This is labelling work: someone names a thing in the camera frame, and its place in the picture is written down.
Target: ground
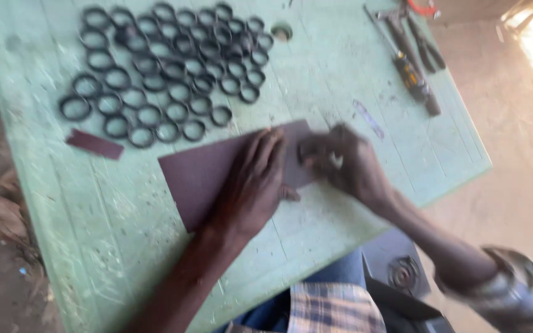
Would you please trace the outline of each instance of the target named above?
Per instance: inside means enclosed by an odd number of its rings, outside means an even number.
[[[507,8],[504,4],[491,10],[503,14]],[[531,31],[522,29],[526,23],[513,24],[517,29],[510,23],[485,19],[432,28],[494,167],[425,211],[472,244],[510,246],[533,258],[533,44],[528,40]],[[0,175],[10,165],[0,121]],[[16,258],[13,247],[0,242],[0,332],[50,331],[42,316],[45,295],[30,298],[32,285],[19,272],[25,263]],[[430,262],[423,259],[431,278]],[[458,332],[492,330],[435,287],[427,301],[446,314]]]

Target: sandpaper sheet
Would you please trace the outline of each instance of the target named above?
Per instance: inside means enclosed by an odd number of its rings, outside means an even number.
[[[285,184],[305,186],[315,178],[301,167],[297,144],[312,131],[305,120],[281,125],[287,139]],[[255,133],[224,140],[158,159],[172,198],[188,232],[195,231],[212,208],[240,149]]]
[[[116,160],[120,158],[120,155],[124,150],[124,147],[118,143],[99,138],[98,136],[82,132],[78,129],[73,129],[71,131],[71,134],[67,140],[65,140],[65,143]]]

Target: green painted tabletop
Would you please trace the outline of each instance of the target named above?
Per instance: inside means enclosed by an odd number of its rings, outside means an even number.
[[[65,145],[75,127],[103,135],[101,116],[76,124],[57,109],[72,77],[86,69],[78,39],[81,8],[119,4],[138,14],[153,2],[0,0],[0,112],[68,332],[119,327],[190,239],[160,170],[160,156],[307,119],[313,130],[345,121],[368,136],[392,183],[419,206],[491,167],[449,71],[429,78],[444,111],[430,118],[401,84],[380,34],[361,10],[363,0],[230,0],[241,18],[258,15],[267,28],[286,21],[293,30],[288,43],[276,42],[271,50],[256,104],[214,92],[215,103],[233,110],[230,126],[209,126],[198,143],[157,143],[138,150],[121,142],[126,149],[119,161]],[[214,1],[171,4],[198,9]],[[392,0],[367,4],[371,11],[396,6]],[[111,51],[118,63],[129,63],[125,51]],[[385,139],[375,136],[353,99],[366,106]],[[162,94],[150,94],[149,100],[166,102]],[[301,194],[299,204],[280,206],[221,277],[189,331],[225,323],[386,227],[324,183]]]

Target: right hand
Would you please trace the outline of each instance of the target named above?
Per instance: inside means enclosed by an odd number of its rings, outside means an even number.
[[[305,167],[326,177],[330,184],[379,214],[395,200],[390,184],[371,143],[345,125],[336,125],[328,134],[315,134],[299,145]]]

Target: person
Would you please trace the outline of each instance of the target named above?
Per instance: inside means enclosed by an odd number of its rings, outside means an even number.
[[[242,150],[206,225],[124,332],[187,329],[279,201],[299,199],[283,184],[285,149],[284,133],[268,129]],[[444,293],[468,304],[499,331],[533,333],[533,263],[526,256],[479,249],[434,226],[390,184],[371,143],[345,125],[301,142],[299,155],[306,168],[409,236],[433,261]],[[219,331],[383,333],[390,324],[366,291],[361,256],[352,253]]]

